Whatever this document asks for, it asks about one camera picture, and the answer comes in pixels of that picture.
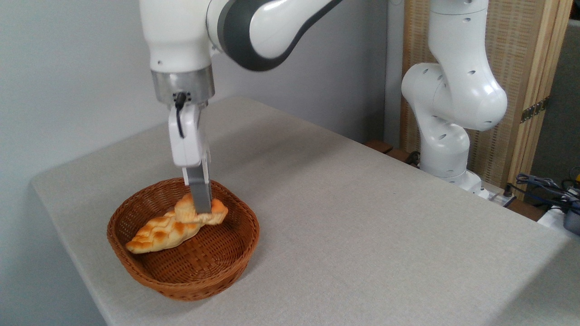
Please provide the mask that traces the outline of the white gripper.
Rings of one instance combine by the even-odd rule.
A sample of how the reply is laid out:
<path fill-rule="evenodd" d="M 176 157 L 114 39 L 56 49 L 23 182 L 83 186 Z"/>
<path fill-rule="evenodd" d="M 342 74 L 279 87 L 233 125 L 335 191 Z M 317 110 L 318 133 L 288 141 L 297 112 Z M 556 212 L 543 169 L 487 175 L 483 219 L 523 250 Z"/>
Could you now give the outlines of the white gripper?
<path fill-rule="evenodd" d="M 184 183 L 190 188 L 197 213 L 211 213 L 212 207 L 209 146 L 201 123 L 201 115 L 207 105 L 185 105 L 179 114 L 173 107 L 168 120 L 173 161 L 182 168 Z"/>

